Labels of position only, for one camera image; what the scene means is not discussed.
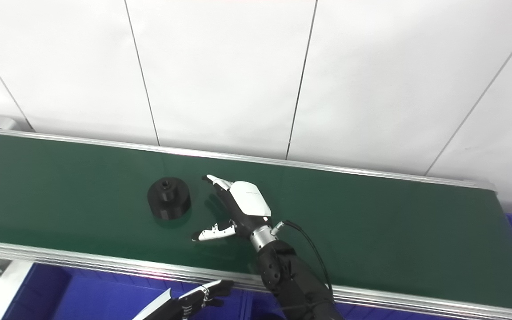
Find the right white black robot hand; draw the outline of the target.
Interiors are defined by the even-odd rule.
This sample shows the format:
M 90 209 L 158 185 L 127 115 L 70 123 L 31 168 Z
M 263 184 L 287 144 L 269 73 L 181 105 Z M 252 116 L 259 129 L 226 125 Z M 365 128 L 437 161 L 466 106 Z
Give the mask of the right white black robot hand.
M 228 221 L 193 233 L 193 241 L 207 241 L 230 236 L 248 239 L 256 251 L 277 240 L 272 235 L 272 211 L 258 187 L 245 181 L 230 182 L 207 174 L 203 180 L 216 190 L 229 214 Z

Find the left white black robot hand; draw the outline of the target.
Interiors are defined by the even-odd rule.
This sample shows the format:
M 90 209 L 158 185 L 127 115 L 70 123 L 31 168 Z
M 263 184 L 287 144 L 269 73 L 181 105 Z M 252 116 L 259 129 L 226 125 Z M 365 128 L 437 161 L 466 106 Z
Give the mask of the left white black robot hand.
M 188 320 L 203 308 L 224 306 L 221 297 L 229 296 L 234 284 L 231 280 L 207 282 L 177 298 L 173 298 L 172 290 L 167 289 L 142 308 L 133 319 Z

